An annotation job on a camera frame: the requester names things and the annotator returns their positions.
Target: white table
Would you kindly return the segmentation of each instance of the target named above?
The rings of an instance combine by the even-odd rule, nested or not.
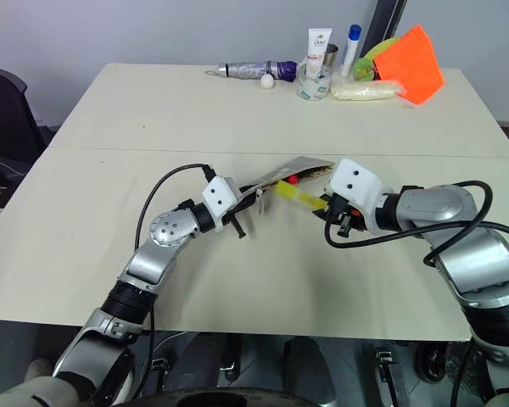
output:
[[[148,191],[180,164],[207,162],[242,184],[298,153],[333,161],[353,155],[396,189],[487,181],[495,192],[489,219],[509,224],[509,142],[459,71],[446,70],[446,87],[412,109],[399,100],[308,103],[294,95],[293,85],[278,82],[277,89],[263,92],[252,81],[203,75],[207,69],[117,64],[104,69],[0,216],[0,319],[83,324],[131,256]],[[175,86],[169,79],[173,75]],[[191,79],[197,85],[187,88],[205,96],[191,93],[189,108],[180,84]],[[204,98],[213,100],[206,110],[199,104]],[[281,101],[287,117],[300,121],[305,122],[307,109],[316,109],[309,115],[325,123],[324,131],[301,137],[284,131],[287,123],[278,131],[263,122],[255,125],[245,109],[278,123],[282,112],[272,98]],[[447,108],[455,100],[470,103],[456,112]],[[189,115],[182,135],[171,137]],[[394,121],[383,125],[376,120],[379,115]],[[343,119],[354,116],[354,125]],[[448,120],[461,134],[449,135]],[[227,121],[229,129],[243,128],[241,137],[216,131]],[[136,129],[141,123],[145,128]],[[359,123],[366,124],[361,131]],[[421,136],[417,132],[423,126]],[[372,133],[384,127],[386,137]],[[164,129],[160,135],[158,128]],[[287,140],[292,153],[286,153]],[[347,153],[349,145],[353,153]],[[304,188],[319,193],[324,182]],[[197,170],[172,178],[155,197],[147,222],[185,198],[198,199],[203,185]],[[247,226],[246,238],[238,240],[227,228],[196,239],[181,254],[156,303],[158,328],[427,340],[469,336],[443,279],[422,264],[425,243],[406,239],[336,250],[326,245],[322,222],[309,212],[278,197],[270,197],[267,206],[264,216],[251,209],[239,217]]]

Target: yellow marker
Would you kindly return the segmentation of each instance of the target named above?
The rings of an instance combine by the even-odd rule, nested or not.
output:
[[[320,199],[315,195],[302,191],[298,187],[285,181],[279,181],[277,183],[275,186],[275,193],[289,201],[302,204],[310,210],[325,209],[328,206],[328,202],[324,199]]]

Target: plastic bag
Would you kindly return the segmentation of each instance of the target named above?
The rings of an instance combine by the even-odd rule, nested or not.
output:
[[[338,100],[373,100],[391,98],[404,90],[397,81],[335,81],[330,86]]]

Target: black cable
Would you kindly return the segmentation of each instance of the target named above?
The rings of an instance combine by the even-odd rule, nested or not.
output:
[[[475,340],[472,337],[467,343],[466,350],[461,357],[460,364],[458,365],[458,370],[456,371],[455,382],[452,385],[452,392],[450,394],[450,407],[456,407],[456,402],[458,401],[458,391],[460,390],[461,377],[464,376],[464,370],[466,370],[467,361],[469,360],[469,356],[473,350],[473,345],[475,345]]]
[[[464,181],[464,182],[457,182],[456,184],[459,187],[480,187],[484,191],[484,201],[483,206],[481,207],[481,210],[478,212],[478,214],[471,220],[470,224],[466,227],[464,227],[461,231],[459,231],[455,236],[451,237],[449,240],[445,241],[444,243],[441,243],[437,248],[433,249],[428,255],[422,260],[422,262],[430,267],[435,267],[435,263],[433,262],[433,259],[435,259],[437,256],[439,256],[441,253],[443,253],[447,248],[452,246],[453,244],[456,244],[460,240],[462,240],[465,236],[467,236],[469,233],[475,229],[479,223],[483,221],[483,219],[486,217],[486,215],[489,213],[490,206],[492,205],[492,188],[490,186],[482,181]]]
[[[470,223],[471,223],[470,220],[455,220],[453,222],[437,223],[435,225],[417,227],[415,229],[410,229],[408,231],[399,231],[391,235],[374,237],[373,239],[360,240],[358,242],[338,243],[332,240],[332,237],[330,236],[330,228],[332,226],[332,223],[327,221],[326,225],[324,226],[324,237],[327,243],[333,248],[363,248],[365,246],[372,246],[373,244],[391,242],[393,240],[398,240],[409,236],[420,235],[422,233],[428,233],[430,231],[441,231],[444,229],[452,229],[455,227],[465,227],[468,226]],[[502,225],[501,223],[482,221],[481,223],[478,224],[478,227],[495,229],[497,231],[503,231],[509,234],[509,226]]]
[[[142,211],[139,215],[139,218],[137,220],[137,226],[136,226],[136,236],[134,239],[134,250],[139,249],[139,239],[140,235],[142,233],[142,225],[143,225],[143,219],[145,218],[145,214],[147,212],[147,209],[149,207],[149,204],[151,203],[151,200],[153,199],[155,193],[159,190],[160,186],[168,180],[171,176],[174,174],[177,174],[178,172],[181,172],[183,170],[189,170],[191,168],[201,168],[204,171],[205,177],[208,181],[215,176],[215,172],[211,169],[211,167],[207,164],[187,164],[182,165],[180,167],[175,168],[174,170],[168,172],[165,176],[160,178],[156,184],[154,184],[153,189],[147,196],[147,199],[145,200],[145,203],[143,204]],[[151,370],[150,366],[153,362],[153,347],[154,347],[154,307],[151,307],[151,311],[149,312],[149,347],[148,347],[148,355],[147,355],[147,363],[145,364],[145,369],[142,372],[142,377],[139,381],[139,384],[137,385],[136,392],[134,392],[134,395],[132,396],[132,399],[137,399],[139,394],[142,392],[143,388],[145,387],[145,383],[147,382],[149,372]]]

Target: blue cap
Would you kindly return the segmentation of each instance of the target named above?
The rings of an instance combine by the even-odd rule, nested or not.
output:
[[[353,41],[356,41],[360,38],[360,33],[362,32],[362,27],[359,25],[353,24],[349,28],[349,38]]]

